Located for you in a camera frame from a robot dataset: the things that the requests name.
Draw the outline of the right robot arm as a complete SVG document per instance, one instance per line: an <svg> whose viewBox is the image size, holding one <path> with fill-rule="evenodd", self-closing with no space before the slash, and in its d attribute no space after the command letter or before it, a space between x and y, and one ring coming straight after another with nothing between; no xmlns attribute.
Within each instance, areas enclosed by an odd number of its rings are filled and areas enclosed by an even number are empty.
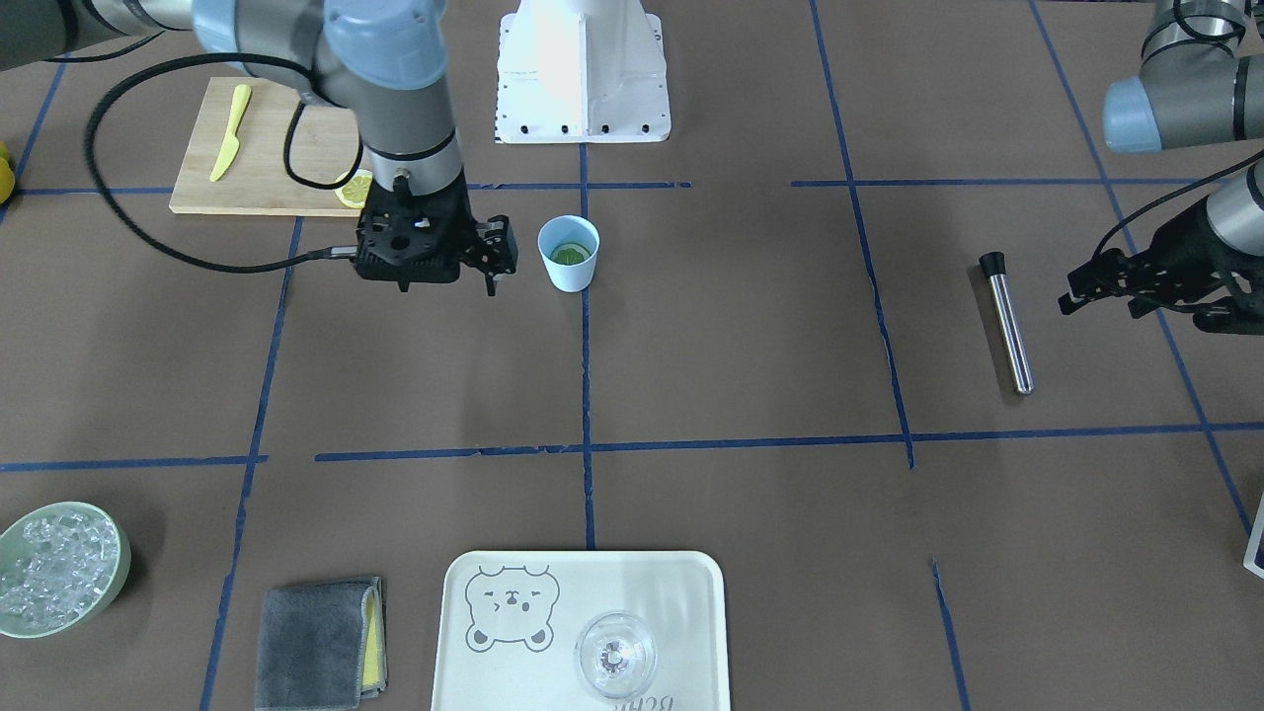
<svg viewBox="0 0 1264 711"><path fill-rule="evenodd" d="M442 1L5 1L3 68L46 59L83 62L90 46L190 32L201 53L142 70L96 104L83 132L83 158L99 197L149 247L196 269L264 275L316 261L349 261L362 280L453 283L463 269L488 295L517 271L509 218L474 218L447 94ZM162 243L126 215L99 167L99 127L131 89L185 68L230 65L296 91L302 108L351 113L356 159L373 185L359 211L355 243L288 261L234 266L198 261Z"/></svg>

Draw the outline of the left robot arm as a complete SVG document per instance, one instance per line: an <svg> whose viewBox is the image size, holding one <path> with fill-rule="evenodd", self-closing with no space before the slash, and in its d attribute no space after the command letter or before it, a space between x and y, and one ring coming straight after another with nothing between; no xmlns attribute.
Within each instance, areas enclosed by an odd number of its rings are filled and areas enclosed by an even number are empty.
<svg viewBox="0 0 1264 711"><path fill-rule="evenodd" d="M1138 75L1103 100L1103 135L1116 153L1139 154L1253 140L1263 134L1261 54L1244 54L1261 28L1259 1L1157 1ZM1202 331L1260 337L1263 330L1261 157L1194 182L1210 189L1125 256L1105 235L1068 275L1066 315L1125 299L1134 319L1157 310L1188 315Z"/></svg>

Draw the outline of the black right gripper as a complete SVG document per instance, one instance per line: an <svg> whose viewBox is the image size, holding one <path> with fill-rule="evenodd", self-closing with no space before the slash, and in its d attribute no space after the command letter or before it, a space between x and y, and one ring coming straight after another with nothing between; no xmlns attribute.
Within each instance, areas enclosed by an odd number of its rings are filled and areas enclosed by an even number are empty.
<svg viewBox="0 0 1264 711"><path fill-rule="evenodd" d="M509 216L477 221L465 175L415 197L408 190L373 182L356 221L354 271L362 280L397 283L453 283L470 267L484 276L485 294L517 275L520 248Z"/></svg>

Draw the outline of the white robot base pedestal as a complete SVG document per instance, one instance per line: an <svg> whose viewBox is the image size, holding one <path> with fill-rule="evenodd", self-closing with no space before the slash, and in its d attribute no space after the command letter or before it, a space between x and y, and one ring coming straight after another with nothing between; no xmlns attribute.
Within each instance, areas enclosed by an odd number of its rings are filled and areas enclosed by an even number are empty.
<svg viewBox="0 0 1264 711"><path fill-rule="evenodd" d="M522 1L501 18L494 139L669 140L664 24L641 1Z"/></svg>

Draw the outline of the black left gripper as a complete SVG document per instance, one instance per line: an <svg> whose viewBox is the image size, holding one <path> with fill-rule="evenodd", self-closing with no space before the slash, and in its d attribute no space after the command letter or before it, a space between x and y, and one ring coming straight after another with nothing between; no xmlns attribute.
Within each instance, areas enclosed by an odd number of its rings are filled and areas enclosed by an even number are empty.
<svg viewBox="0 0 1264 711"><path fill-rule="evenodd" d="M1261 256L1224 242L1205 202L1196 202L1157 229L1138 256L1102 252L1071 269L1058 309L1069 316L1091 302L1125 297L1133 319L1163 310L1186 314L1205 333L1261 337Z"/></svg>

